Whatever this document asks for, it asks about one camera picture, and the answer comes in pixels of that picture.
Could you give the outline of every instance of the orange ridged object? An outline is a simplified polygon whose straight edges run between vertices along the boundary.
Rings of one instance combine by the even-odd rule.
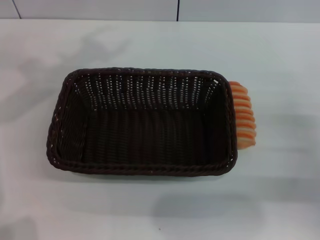
[[[230,81],[235,110],[237,148],[246,149],[256,145],[256,119],[251,107],[248,90],[236,81]]]

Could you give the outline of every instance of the orange object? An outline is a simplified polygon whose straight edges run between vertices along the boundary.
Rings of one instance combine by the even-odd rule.
[[[235,110],[236,137],[238,149],[256,145],[256,119],[252,111],[248,90],[236,81],[230,81]]]

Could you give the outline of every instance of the dark brown basket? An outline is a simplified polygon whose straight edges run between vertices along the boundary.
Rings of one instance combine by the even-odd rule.
[[[231,88],[212,71],[76,70],[46,146],[53,166],[78,173],[222,175],[237,160]]]

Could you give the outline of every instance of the wicker basket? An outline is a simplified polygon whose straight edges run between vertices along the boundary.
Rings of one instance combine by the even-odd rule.
[[[77,173],[222,175],[237,160],[230,85],[212,71],[76,70],[46,146],[53,166]]]

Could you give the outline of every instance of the white wall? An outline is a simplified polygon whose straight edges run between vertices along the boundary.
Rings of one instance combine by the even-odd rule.
[[[19,15],[12,0],[0,0],[0,19],[18,19]]]
[[[179,21],[320,23],[320,0],[180,0]]]
[[[177,17],[177,0],[15,0],[15,3],[23,19],[175,21]]]

